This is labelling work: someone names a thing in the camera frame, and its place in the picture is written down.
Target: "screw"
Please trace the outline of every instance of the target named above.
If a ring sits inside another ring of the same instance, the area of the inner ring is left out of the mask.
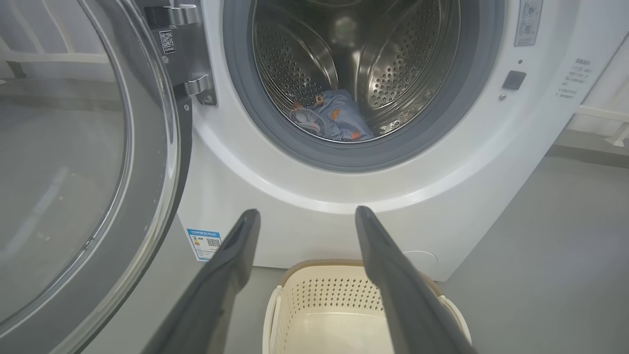
[[[208,95],[208,94],[204,94],[203,95],[203,101],[209,105],[212,104],[212,96]]]

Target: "stainless steel drum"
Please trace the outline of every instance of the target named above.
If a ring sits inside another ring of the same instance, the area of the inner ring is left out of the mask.
[[[308,25],[288,13],[263,8],[256,23],[255,59],[264,87],[287,114],[293,102],[313,105],[315,96],[337,89],[330,50]]]
[[[455,0],[261,2],[257,67],[283,114],[294,101],[310,105],[321,91],[347,89],[378,138],[438,95],[457,50],[459,16]]]

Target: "washing machine door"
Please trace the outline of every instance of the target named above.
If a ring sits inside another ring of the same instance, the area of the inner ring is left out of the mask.
[[[131,1],[0,7],[0,353],[73,352],[174,218],[191,97]]]

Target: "qr code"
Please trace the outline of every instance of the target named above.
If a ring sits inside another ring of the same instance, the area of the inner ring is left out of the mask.
[[[220,247],[221,246],[221,241],[219,239],[207,238],[206,240],[208,240],[208,246],[210,246],[210,247]]]
[[[175,41],[172,40],[172,31],[161,31],[159,33],[159,39],[162,41],[162,49],[164,54],[171,54],[176,52]]]

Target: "sticker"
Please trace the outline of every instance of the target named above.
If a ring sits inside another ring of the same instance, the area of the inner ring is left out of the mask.
[[[520,0],[520,15],[518,16],[518,29],[515,33],[515,47],[524,47],[535,44],[537,29],[540,26],[543,0]]]
[[[198,261],[209,261],[221,247],[218,232],[188,229],[188,240]]]
[[[159,39],[162,41],[164,54],[175,53],[175,41],[172,40],[172,31],[160,31]]]
[[[591,75],[592,69],[590,61],[577,58],[561,81],[561,85],[557,89],[555,96],[565,100],[574,100],[574,97],[579,94],[579,89],[587,84]]]

